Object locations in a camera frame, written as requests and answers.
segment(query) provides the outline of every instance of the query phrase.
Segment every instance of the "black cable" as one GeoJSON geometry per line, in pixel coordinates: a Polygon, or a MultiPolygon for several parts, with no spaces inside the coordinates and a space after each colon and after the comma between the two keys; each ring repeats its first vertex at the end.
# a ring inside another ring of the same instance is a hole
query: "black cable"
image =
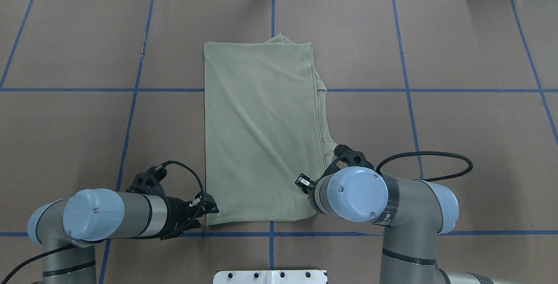
{"type": "Polygon", "coordinates": [[[204,192],[204,185],[201,184],[201,179],[200,177],[196,174],[196,172],[194,172],[193,169],[190,169],[190,167],[188,165],[185,165],[184,163],[178,162],[178,161],[167,161],[165,163],[162,163],[161,166],[163,167],[163,169],[165,167],[167,167],[167,165],[169,164],[176,164],[176,165],[180,165],[181,167],[183,167],[184,169],[187,169],[188,171],[190,171],[190,173],[192,173],[194,175],[194,177],[196,177],[197,183],[198,185],[200,185],[200,191],[203,193],[204,192]]]}
{"type": "Polygon", "coordinates": [[[459,177],[459,176],[463,176],[467,173],[469,173],[472,169],[473,169],[473,163],[471,162],[471,160],[468,157],[465,157],[463,155],[458,155],[457,153],[450,153],[450,152],[440,152],[440,151],[416,151],[416,152],[404,152],[404,153],[399,153],[398,155],[394,155],[391,157],[388,157],[386,159],[384,159],[382,162],[380,162],[378,164],[378,166],[376,167],[376,171],[382,175],[382,173],[380,172],[380,169],[389,161],[393,161],[395,159],[399,159],[399,158],[403,158],[403,157],[415,157],[415,156],[441,156],[441,157],[450,157],[450,158],[455,158],[455,159],[461,159],[463,161],[465,161],[467,163],[467,169],[465,169],[464,171],[461,171],[459,173],[455,173],[452,175],[446,175],[446,176],[441,176],[441,177],[434,177],[432,179],[424,179],[424,181],[427,182],[433,182],[433,181],[440,181],[442,179],[453,179],[454,177],[459,177]]]}
{"type": "Polygon", "coordinates": [[[6,284],[10,280],[10,278],[12,278],[12,276],[14,276],[14,274],[16,274],[16,272],[18,272],[21,268],[30,264],[31,262],[39,260],[39,259],[44,258],[46,256],[49,256],[51,254],[56,254],[57,252],[61,252],[63,250],[71,250],[72,248],[75,248],[75,246],[70,244],[70,245],[67,245],[67,246],[64,246],[64,247],[56,248],[55,250],[47,251],[43,254],[39,254],[37,256],[34,256],[31,259],[23,261],[19,266],[16,266],[16,268],[14,268],[12,270],[12,272],[10,272],[8,274],[8,276],[6,276],[6,278],[4,278],[4,280],[2,281],[2,284],[6,284]]]}

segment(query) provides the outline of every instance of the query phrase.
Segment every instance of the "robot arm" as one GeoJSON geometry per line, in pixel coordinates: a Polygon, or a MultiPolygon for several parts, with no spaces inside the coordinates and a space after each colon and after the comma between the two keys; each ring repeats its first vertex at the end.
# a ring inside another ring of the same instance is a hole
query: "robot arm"
{"type": "Polygon", "coordinates": [[[295,184],[318,212],[385,227],[381,284],[514,284],[435,267],[437,234],[450,232],[459,216],[450,189],[380,174],[361,152],[346,145],[334,153],[337,159],[320,179],[312,181],[301,174],[295,184]],[[339,169],[337,161],[348,167],[339,169]]]}
{"type": "Polygon", "coordinates": [[[31,216],[27,232],[45,251],[68,245],[43,261],[43,284],[95,284],[94,244],[112,238],[150,239],[179,237],[207,213],[218,213],[217,204],[201,186],[195,200],[167,197],[160,181],[168,161],[136,175],[126,193],[109,189],[85,189],[72,198],[40,207],[31,216]]]}

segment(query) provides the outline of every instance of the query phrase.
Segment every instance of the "blue grid line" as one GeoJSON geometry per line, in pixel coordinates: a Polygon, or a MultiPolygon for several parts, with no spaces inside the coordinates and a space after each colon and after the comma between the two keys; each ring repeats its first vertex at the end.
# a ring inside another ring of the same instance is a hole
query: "blue grid line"
{"type": "MultiPolygon", "coordinates": [[[[275,0],[271,0],[271,38],[275,37],[275,0]]],[[[269,221],[269,269],[275,268],[275,222],[269,221]]]]}
{"type": "Polygon", "coordinates": [[[423,89],[412,88],[413,93],[538,93],[537,89],[423,89]]]}
{"type": "Polygon", "coordinates": [[[363,88],[363,89],[351,89],[351,88],[332,88],[327,89],[328,93],[404,93],[407,92],[406,89],[396,89],[396,88],[363,88]]]}
{"type": "Polygon", "coordinates": [[[178,92],[178,93],[203,93],[203,88],[138,88],[139,92],[146,93],[163,93],[163,92],[178,92]]]}
{"type": "MultiPolygon", "coordinates": [[[[135,88],[0,88],[5,92],[134,92],[135,88]]],[[[199,92],[204,88],[138,88],[138,92],[199,92]]],[[[404,88],[329,88],[331,93],[406,93],[404,88]]],[[[558,93],[558,89],[446,89],[410,88],[411,93],[558,93]]]]}
{"type": "Polygon", "coordinates": [[[29,12],[31,11],[31,6],[33,6],[33,1],[34,0],[29,0],[29,5],[27,5],[27,10],[25,11],[24,18],[21,22],[20,30],[17,32],[16,40],[14,41],[14,45],[12,46],[12,51],[10,52],[10,57],[8,57],[8,62],[6,62],[6,68],[4,68],[2,79],[0,79],[0,88],[4,86],[4,81],[6,81],[6,76],[8,76],[8,70],[10,69],[10,64],[12,64],[12,58],[14,58],[14,54],[16,53],[17,44],[20,42],[21,34],[24,31],[25,23],[27,22],[27,18],[29,17],[29,12]]]}
{"type": "Polygon", "coordinates": [[[133,88],[2,88],[6,92],[133,92],[133,88]]]}
{"type": "Polygon", "coordinates": [[[271,0],[271,38],[275,37],[275,0],[271,0]]]}
{"type": "Polygon", "coordinates": [[[27,232],[0,232],[0,237],[29,237],[27,232]]]}
{"type": "MultiPolygon", "coordinates": [[[[405,80],[405,91],[407,93],[407,104],[409,107],[409,115],[411,116],[411,129],[413,131],[413,140],[415,141],[415,151],[420,151],[419,138],[417,136],[417,128],[415,125],[415,114],[413,113],[413,106],[411,101],[411,89],[409,87],[409,79],[407,77],[407,65],[405,64],[405,54],[403,53],[403,40],[401,39],[401,29],[399,28],[399,16],[397,15],[397,3],[393,3],[393,16],[395,17],[395,28],[397,31],[397,42],[399,43],[399,55],[401,56],[401,67],[403,68],[403,79],[405,80]]],[[[420,178],[424,179],[424,172],[422,170],[422,159],[417,156],[418,168],[420,169],[420,178]]]]}
{"type": "Polygon", "coordinates": [[[544,92],[542,90],[541,81],[538,78],[537,69],[534,67],[533,58],[531,57],[531,52],[529,51],[529,46],[527,45],[527,40],[525,40],[525,35],[523,33],[523,29],[521,28],[520,18],[517,15],[516,10],[516,3],[514,0],[510,0],[512,5],[512,11],[514,12],[514,18],[516,18],[517,29],[520,32],[521,40],[524,44],[525,52],[527,53],[527,58],[529,60],[529,64],[531,65],[531,70],[533,71],[534,81],[537,83],[537,88],[539,93],[541,94],[542,104],[544,105],[544,111],[546,111],[546,116],[548,117],[548,122],[550,123],[550,128],[552,129],[552,133],[554,134],[554,140],[558,145],[558,133],[556,132],[556,126],[554,125],[554,120],[552,120],[552,115],[550,114],[550,109],[548,109],[548,104],[546,103],[546,97],[544,96],[544,92]]]}
{"type": "Polygon", "coordinates": [[[558,235],[558,230],[455,230],[440,236],[558,235]]]}
{"type": "MultiPolygon", "coordinates": [[[[155,0],[151,0],[151,4],[149,6],[149,14],[147,15],[147,23],[146,23],[146,26],[145,26],[145,38],[143,40],[142,53],[141,53],[141,56],[139,58],[138,73],[137,73],[137,76],[136,76],[136,85],[134,87],[134,96],[132,97],[132,105],[130,107],[130,115],[128,117],[128,125],[126,127],[126,136],[124,137],[124,148],[122,149],[122,157],[120,159],[120,169],[118,170],[118,179],[117,179],[117,182],[116,182],[116,191],[120,191],[120,185],[122,184],[122,174],[124,173],[124,160],[126,160],[126,153],[128,152],[130,129],[132,127],[132,119],[133,119],[133,116],[134,116],[134,110],[136,108],[138,88],[140,87],[141,71],[142,71],[142,68],[143,68],[143,60],[145,58],[145,49],[147,47],[147,38],[149,36],[149,26],[151,24],[151,14],[153,14],[153,4],[155,4],[155,0]]],[[[109,250],[110,250],[110,240],[106,241],[105,251],[104,251],[104,255],[103,255],[103,264],[101,266],[101,273],[100,273],[100,276],[99,276],[99,284],[103,284],[103,282],[104,282],[106,262],[108,260],[109,250]]]]}
{"type": "MultiPolygon", "coordinates": [[[[269,232],[192,232],[185,238],[269,237],[269,232]]],[[[455,230],[440,236],[558,235],[558,230],[455,230]]],[[[363,232],[273,232],[274,237],[380,237],[363,232]]],[[[26,232],[0,232],[0,237],[28,237],[26,232]]]]}
{"type": "Polygon", "coordinates": [[[382,236],[363,232],[275,232],[276,237],[373,237],[382,236]]]}
{"type": "Polygon", "coordinates": [[[269,269],[275,269],[275,222],[269,221],[269,269]]]}
{"type": "Polygon", "coordinates": [[[110,250],[110,240],[106,240],[105,243],[105,251],[103,254],[103,263],[101,264],[101,272],[99,275],[99,284],[103,284],[104,282],[104,275],[106,272],[106,263],[108,262],[108,251],[110,250]]]}
{"type": "Polygon", "coordinates": [[[182,237],[269,237],[269,232],[192,232],[182,237]]]}

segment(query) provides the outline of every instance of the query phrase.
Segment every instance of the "black tape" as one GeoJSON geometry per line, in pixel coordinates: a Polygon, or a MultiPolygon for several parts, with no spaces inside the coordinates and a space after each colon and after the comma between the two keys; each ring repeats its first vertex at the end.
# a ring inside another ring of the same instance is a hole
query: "black tape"
{"type": "Polygon", "coordinates": [[[70,273],[70,272],[76,272],[76,271],[83,270],[83,269],[93,267],[93,266],[95,266],[95,260],[89,261],[86,264],[80,264],[78,266],[73,266],[73,267],[69,267],[69,268],[64,268],[64,269],[59,269],[59,270],[54,270],[54,271],[45,271],[45,272],[42,272],[42,276],[47,277],[47,276],[67,274],[67,273],[70,273]]]}
{"type": "Polygon", "coordinates": [[[448,274],[444,270],[438,269],[438,271],[440,271],[440,273],[444,277],[444,280],[446,281],[446,284],[452,284],[452,282],[450,281],[450,278],[448,278],[448,274]]]}
{"type": "Polygon", "coordinates": [[[422,258],[409,257],[409,256],[405,256],[404,254],[398,254],[396,252],[389,251],[385,248],[382,248],[382,254],[385,254],[386,256],[397,260],[411,262],[412,264],[422,264],[423,266],[434,266],[434,264],[436,264],[435,259],[422,259],[422,258]]]}
{"type": "Polygon", "coordinates": [[[389,227],[389,223],[393,220],[393,218],[395,218],[395,215],[397,214],[397,207],[399,207],[399,186],[397,185],[395,179],[389,175],[384,176],[383,179],[388,192],[387,205],[385,206],[382,215],[380,215],[374,224],[389,227]]]}
{"type": "Polygon", "coordinates": [[[480,284],[494,284],[494,282],[492,282],[492,280],[486,275],[473,273],[469,274],[472,274],[474,277],[476,277],[476,279],[479,280],[480,284]]]}

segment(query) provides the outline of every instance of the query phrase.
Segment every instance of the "white mounting plate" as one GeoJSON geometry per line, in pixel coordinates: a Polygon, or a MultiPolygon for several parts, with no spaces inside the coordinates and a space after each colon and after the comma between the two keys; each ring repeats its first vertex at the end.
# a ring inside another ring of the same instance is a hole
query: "white mounting plate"
{"type": "Polygon", "coordinates": [[[219,271],[213,284],[327,284],[326,270],[219,271]]]}

